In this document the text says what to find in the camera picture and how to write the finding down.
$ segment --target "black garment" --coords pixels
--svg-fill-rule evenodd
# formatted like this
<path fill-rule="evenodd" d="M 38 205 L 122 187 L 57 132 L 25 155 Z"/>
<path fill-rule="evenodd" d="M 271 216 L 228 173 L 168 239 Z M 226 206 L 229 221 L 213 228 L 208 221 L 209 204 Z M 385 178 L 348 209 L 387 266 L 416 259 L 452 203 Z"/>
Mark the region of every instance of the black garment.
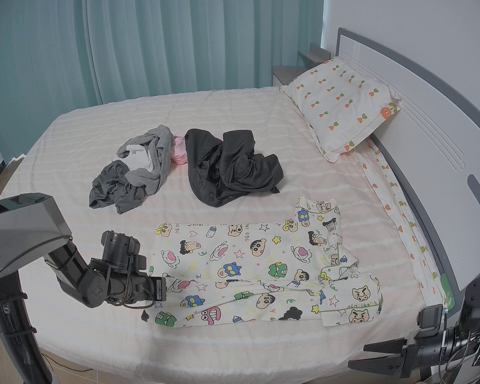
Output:
<path fill-rule="evenodd" d="M 127 165 L 120 160 L 112 161 L 103 168 L 92 181 L 90 208 L 103 208 L 115 203 L 117 213 L 121 215 L 141 205 L 146 197 L 145 187 L 131 185 L 125 177 L 128 171 Z"/>
<path fill-rule="evenodd" d="M 276 155 L 253 154 L 252 131 L 226 132 L 221 141 L 208 131 L 190 129 L 185 145 L 190 185 L 205 204 L 220 207 L 250 192 L 279 192 L 282 167 Z"/>

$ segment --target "bed sheet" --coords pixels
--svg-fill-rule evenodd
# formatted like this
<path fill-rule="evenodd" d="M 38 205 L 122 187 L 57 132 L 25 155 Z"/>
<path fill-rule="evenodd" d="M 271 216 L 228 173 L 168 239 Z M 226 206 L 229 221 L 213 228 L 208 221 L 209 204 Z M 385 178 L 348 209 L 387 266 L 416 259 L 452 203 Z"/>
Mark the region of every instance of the bed sheet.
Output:
<path fill-rule="evenodd" d="M 253 131 L 255 151 L 275 153 L 280 193 L 254 193 L 221 208 L 190 189 L 187 165 L 172 164 L 160 191 L 121 216 L 115 207 L 88 208 L 91 182 L 127 139 L 158 124 L 174 135 L 189 128 L 214 135 Z M 379 167 L 366 154 L 369 166 Z M 384 306 L 375 321 L 323 327 L 321 320 L 245 322 L 168 328 L 147 324 L 141 311 L 103 304 L 89 309 L 65 295 L 39 259 L 20 271 L 39 345 L 79 364 L 163 383 L 303 383 L 341 373 L 366 343 L 406 336 L 424 304 L 396 225 L 385 212 L 355 154 L 331 164 L 308 126 L 277 87 L 146 97 L 76 110 L 58 117 L 27 154 L 2 197 L 25 192 L 54 196 L 81 255 L 100 258 L 103 231 L 136 237 L 148 258 L 152 229 L 163 222 L 281 222 L 298 196 L 335 198 L 343 244 L 382 283 Z"/>

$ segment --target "cartoon print shirt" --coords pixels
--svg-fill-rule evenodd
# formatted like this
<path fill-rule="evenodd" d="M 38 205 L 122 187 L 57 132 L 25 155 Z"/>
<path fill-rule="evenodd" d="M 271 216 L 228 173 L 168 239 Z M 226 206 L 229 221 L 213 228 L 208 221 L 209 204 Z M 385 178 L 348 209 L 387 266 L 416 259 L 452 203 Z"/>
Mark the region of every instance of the cartoon print shirt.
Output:
<path fill-rule="evenodd" d="M 378 279 L 358 273 L 341 245 L 335 200 L 297 200 L 282 223 L 181 225 L 155 229 L 151 276 L 166 276 L 167 301 L 142 319 L 165 326 L 248 320 L 322 319 L 325 326 L 374 320 Z"/>

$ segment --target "pillow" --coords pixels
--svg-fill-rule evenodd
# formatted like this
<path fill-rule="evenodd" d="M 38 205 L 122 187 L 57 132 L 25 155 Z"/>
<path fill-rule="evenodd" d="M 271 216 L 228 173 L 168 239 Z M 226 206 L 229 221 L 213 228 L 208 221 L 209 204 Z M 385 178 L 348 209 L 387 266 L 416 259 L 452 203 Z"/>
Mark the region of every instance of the pillow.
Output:
<path fill-rule="evenodd" d="M 400 100 L 387 85 L 356 72 L 339 57 L 302 73 L 285 92 L 332 163 L 400 109 Z"/>

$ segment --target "bedside table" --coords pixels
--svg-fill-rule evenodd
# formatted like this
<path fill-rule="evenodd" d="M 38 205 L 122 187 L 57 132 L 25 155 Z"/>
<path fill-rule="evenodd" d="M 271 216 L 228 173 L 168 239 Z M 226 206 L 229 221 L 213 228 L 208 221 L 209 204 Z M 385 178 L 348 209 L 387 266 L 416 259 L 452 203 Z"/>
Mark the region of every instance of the bedside table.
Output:
<path fill-rule="evenodd" d="M 330 60 L 330 52 L 310 43 L 308 52 L 298 51 L 298 54 L 308 60 L 308 67 L 273 67 L 272 86 L 288 85 L 293 79 L 310 68 L 316 67 L 324 61 Z"/>

